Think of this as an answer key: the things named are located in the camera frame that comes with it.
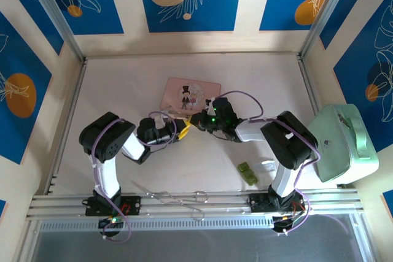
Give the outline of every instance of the pink card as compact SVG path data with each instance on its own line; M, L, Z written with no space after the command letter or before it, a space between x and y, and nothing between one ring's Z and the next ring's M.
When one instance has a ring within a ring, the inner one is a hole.
M201 112L205 100L220 95L221 84L169 78L166 83L161 110L172 113L195 114Z

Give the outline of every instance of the white floor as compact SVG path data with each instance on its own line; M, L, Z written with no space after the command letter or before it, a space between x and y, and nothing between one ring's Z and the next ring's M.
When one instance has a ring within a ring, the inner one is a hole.
M91 194L94 187L91 164L78 143L80 132L111 111L138 125L140 119L159 110L167 79L178 77L222 85L222 93L243 90L263 105L267 117L284 110L294 113L305 125L313 111L294 54L226 53L198 55L133 56L88 61L84 81L53 194ZM259 113L254 101L231 94L230 102L239 117ZM264 189L275 171L259 174L249 187L236 166L261 156L272 157L266 143L225 142L196 128L180 142L155 153L142 165L117 156L117 176L123 192L140 192L131 181L150 191L238 191ZM300 188L320 188L313 169Z

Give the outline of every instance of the glass panel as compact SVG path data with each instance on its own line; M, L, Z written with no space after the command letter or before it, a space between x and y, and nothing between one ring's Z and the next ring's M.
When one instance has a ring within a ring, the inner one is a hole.
M312 215L289 236L268 229L41 233L33 261L362 261L349 215Z

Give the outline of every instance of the green toy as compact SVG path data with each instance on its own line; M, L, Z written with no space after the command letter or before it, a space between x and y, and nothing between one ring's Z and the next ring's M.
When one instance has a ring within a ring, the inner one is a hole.
M242 178L244 179L244 181L247 182L248 185L251 186L251 185L254 185L258 182L257 176L255 175L253 170L251 170L251 168L247 162L239 164L238 170L239 170Z

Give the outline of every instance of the mint green container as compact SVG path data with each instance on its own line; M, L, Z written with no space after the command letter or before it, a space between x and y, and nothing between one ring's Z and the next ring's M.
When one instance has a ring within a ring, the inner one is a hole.
M375 148L355 105L324 107L308 129L318 140L322 182L347 184L378 169Z

